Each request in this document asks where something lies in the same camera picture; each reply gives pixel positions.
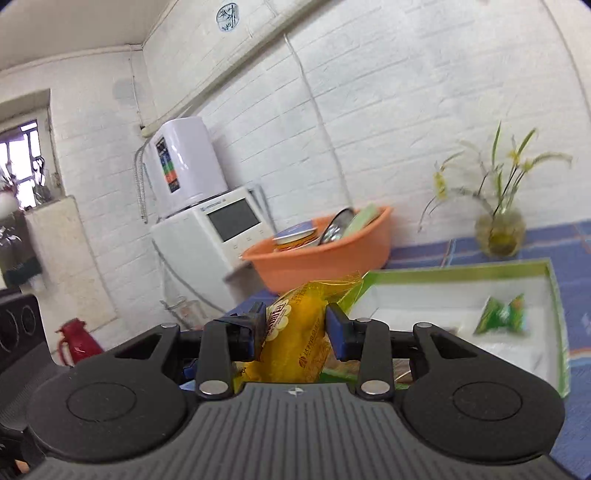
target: red thermos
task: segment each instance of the red thermos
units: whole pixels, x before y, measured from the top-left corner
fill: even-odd
[[[69,322],[64,323],[64,325],[57,330],[57,332],[61,332],[64,336],[64,338],[57,344],[57,351],[60,354],[61,362],[64,365],[68,364],[62,351],[64,343],[66,343],[70,349],[70,356],[72,357],[74,364],[78,363],[80,360],[104,352],[100,345],[96,343],[96,340],[86,331],[85,325],[86,322],[83,322],[80,319],[72,319]]]

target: glass vase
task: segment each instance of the glass vase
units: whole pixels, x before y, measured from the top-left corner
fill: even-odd
[[[525,238],[525,222],[517,208],[500,209],[476,221],[476,240],[489,257],[513,257]]]

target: yellow snack package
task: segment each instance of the yellow snack package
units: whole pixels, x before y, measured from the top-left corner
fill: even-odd
[[[242,380],[311,383],[318,380],[331,346],[324,338],[324,310],[361,281],[313,281],[267,308],[267,338],[259,361],[245,364]]]

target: silver rivet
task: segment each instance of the silver rivet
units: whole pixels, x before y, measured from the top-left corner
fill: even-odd
[[[228,389],[228,384],[222,380],[206,380],[199,385],[199,390],[206,395],[219,395]]]
[[[367,380],[361,385],[361,390],[368,395],[382,395],[390,391],[390,385],[383,380]]]

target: white appliance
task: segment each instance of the white appliance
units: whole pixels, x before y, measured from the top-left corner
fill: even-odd
[[[198,116],[166,122],[148,143],[143,161],[160,218],[228,189]]]
[[[241,253],[273,231],[244,187],[162,220],[151,235],[176,275],[224,312],[264,288]],[[205,304],[202,310],[207,320],[220,316]]]

